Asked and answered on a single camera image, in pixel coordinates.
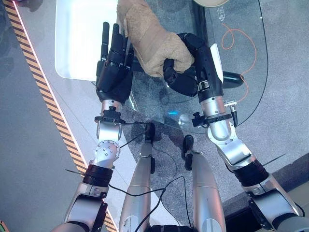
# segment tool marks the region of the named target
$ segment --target gray carpet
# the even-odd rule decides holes
[[[78,175],[0,1],[0,220],[11,232],[62,223]]]

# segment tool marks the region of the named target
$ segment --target silver metal arm segment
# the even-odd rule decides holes
[[[202,101],[201,107],[206,118],[227,114],[222,96]],[[266,172],[244,142],[237,137],[235,126],[229,119],[210,123],[207,136],[217,146],[218,153],[228,169],[236,175],[244,191],[251,197],[253,213],[258,220],[260,219],[259,222],[264,228],[287,231],[282,230],[280,226],[285,219],[306,220],[306,218],[294,218],[301,215],[297,206],[276,179]],[[295,229],[297,226],[290,225],[290,228]]]
[[[217,183],[201,152],[192,154],[193,221],[199,232],[226,232]]]
[[[136,164],[130,186],[127,189],[128,193],[138,195],[151,190],[151,154],[152,144],[145,142],[141,147],[140,158]],[[141,221],[150,212],[150,196],[150,193],[139,197],[126,195],[119,221],[120,232],[135,231]],[[139,228],[139,231],[144,232],[149,228],[149,218],[147,218]]]
[[[121,126],[115,123],[115,120],[120,120],[121,108],[121,103],[117,101],[103,100],[102,112],[96,117],[98,145],[95,155],[74,194],[64,224],[52,232],[100,231],[107,209],[103,199],[109,190],[113,162],[120,154],[118,141],[121,137]]]

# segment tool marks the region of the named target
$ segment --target glass table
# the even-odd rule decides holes
[[[267,80],[268,59],[263,20],[258,0],[230,0],[222,6],[203,8],[187,0],[147,1],[160,23],[175,33],[189,32],[217,43],[224,71],[241,73],[245,82],[224,89],[226,101],[237,101],[239,125],[258,106]],[[163,78],[134,72],[126,105],[153,120],[190,133],[193,113],[201,112],[198,97],[187,97],[167,87]]]

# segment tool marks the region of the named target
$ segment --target orange cable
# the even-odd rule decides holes
[[[247,70],[245,70],[245,71],[243,71],[241,74],[240,74],[240,77],[241,77],[241,79],[243,80],[243,82],[245,83],[245,85],[246,85],[246,87],[247,87],[247,91],[246,91],[246,93],[245,93],[245,95],[240,99],[240,100],[238,100],[237,102],[241,102],[242,100],[244,100],[246,97],[247,97],[247,95],[248,95],[248,93],[249,93],[249,85],[248,85],[248,83],[245,81],[245,79],[243,78],[243,75],[245,74],[245,73],[248,73],[253,67],[254,67],[254,65],[255,65],[255,62],[256,62],[256,55],[257,55],[257,51],[256,51],[256,47],[255,47],[255,44],[254,44],[254,42],[253,42],[253,40],[250,38],[250,36],[249,35],[247,35],[245,32],[243,32],[242,30],[240,30],[240,29],[230,29],[226,24],[222,24],[223,26],[225,26],[226,28],[227,28],[227,31],[224,33],[224,35],[222,36],[222,39],[221,39],[221,47],[222,47],[222,49],[223,50],[229,50],[230,48],[232,48],[233,47],[233,45],[234,45],[234,34],[233,34],[233,31],[238,31],[238,32],[240,32],[240,33],[242,33],[244,36],[246,36],[249,40],[250,40],[250,42],[251,42],[251,44],[253,45],[253,47],[254,47],[254,52],[255,52],[255,54],[254,54],[254,61],[253,61],[253,63],[252,63],[252,65],[250,66],[250,68],[249,69],[247,69]],[[229,47],[224,47],[224,39],[225,39],[225,37],[226,37],[226,35],[228,34],[228,33],[231,33],[231,36],[232,36],[232,44],[229,46]]]

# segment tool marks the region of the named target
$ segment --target tan work glove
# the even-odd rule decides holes
[[[160,25],[144,0],[119,0],[117,15],[148,75],[163,77],[163,63],[167,58],[174,60],[174,69],[179,73],[183,73],[194,62],[178,35]]]

